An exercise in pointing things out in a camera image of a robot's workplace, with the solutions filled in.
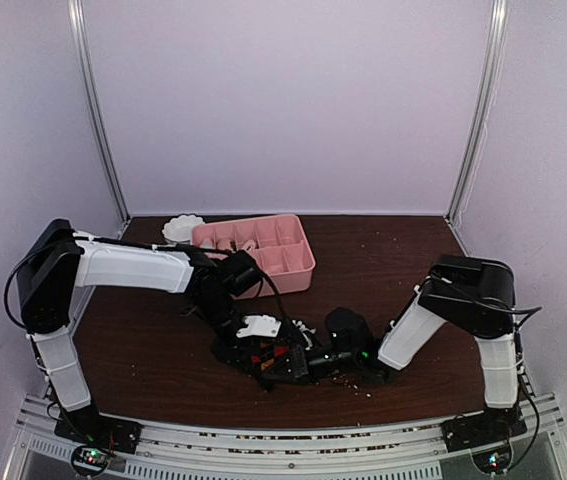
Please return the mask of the black red argyle sock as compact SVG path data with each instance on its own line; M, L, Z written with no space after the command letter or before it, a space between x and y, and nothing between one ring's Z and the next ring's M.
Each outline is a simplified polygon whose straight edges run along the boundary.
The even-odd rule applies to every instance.
M288 355L287 346L265 342L260 342L250 354L253 376L265 391L288 380Z

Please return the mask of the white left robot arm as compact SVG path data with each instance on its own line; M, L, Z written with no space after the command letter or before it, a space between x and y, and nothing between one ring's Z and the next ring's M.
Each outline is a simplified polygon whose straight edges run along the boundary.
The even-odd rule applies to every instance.
M34 344L44 374L63 410L69 429L86 444L107 433L83 372L74 341L70 311L81 290L156 291L183 296L235 347L244 338L275 338L288 319L283 313L241 314L236 298L271 279L244 251L186 244L135 243L76 230L55 219L13 268L7 287L17 289L20 324Z

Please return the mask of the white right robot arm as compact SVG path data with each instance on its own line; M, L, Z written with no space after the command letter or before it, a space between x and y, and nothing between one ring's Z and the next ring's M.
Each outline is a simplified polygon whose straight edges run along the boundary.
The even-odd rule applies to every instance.
M330 343L310 349L294 345L274 365L285 383L314 383L335 372L357 371L366 380L394 380L444 325L470 334L478 346L484 404L476 419L482 440L498 440L514 424L518 399L514 275L504 263L442 255L417 285L409 304L375 338L365 318L338 307L325 318Z

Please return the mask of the beige brown striped sock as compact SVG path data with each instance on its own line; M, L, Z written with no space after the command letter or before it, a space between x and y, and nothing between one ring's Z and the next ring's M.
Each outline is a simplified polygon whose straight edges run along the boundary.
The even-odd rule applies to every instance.
M258 243L254 239L249 239L241 245L240 249L245 252L253 252L258 249Z

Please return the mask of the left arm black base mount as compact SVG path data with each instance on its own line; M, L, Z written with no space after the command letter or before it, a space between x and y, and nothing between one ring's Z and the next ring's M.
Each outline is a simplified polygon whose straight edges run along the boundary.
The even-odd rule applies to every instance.
M72 411L60 407L54 429L58 437L126 454L136 452L141 431L140 423L103 415L94 403Z

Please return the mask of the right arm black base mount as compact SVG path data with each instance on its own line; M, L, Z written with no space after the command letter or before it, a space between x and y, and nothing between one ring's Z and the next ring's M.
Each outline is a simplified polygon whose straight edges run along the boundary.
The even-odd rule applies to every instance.
M508 409L486 407L480 413L460 415L441 424L448 452L474 449L503 442L527 432L518 406Z

